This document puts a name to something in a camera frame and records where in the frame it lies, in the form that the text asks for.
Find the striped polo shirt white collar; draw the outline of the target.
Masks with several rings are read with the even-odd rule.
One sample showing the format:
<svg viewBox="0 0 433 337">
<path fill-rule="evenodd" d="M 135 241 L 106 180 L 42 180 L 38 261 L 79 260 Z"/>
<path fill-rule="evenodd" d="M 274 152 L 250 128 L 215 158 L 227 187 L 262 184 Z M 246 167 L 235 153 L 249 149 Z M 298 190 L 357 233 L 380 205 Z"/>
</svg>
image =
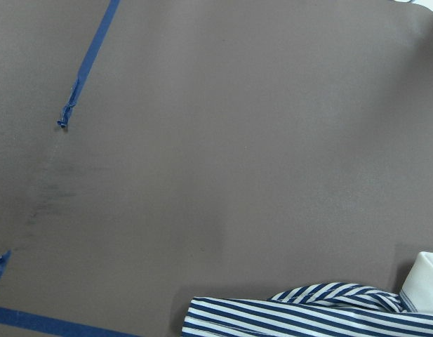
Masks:
<svg viewBox="0 0 433 337">
<path fill-rule="evenodd" d="M 192 299 L 182 336 L 433 336 L 433 253 L 422 251 L 398 293 L 333 282 L 267 300 Z"/>
</svg>

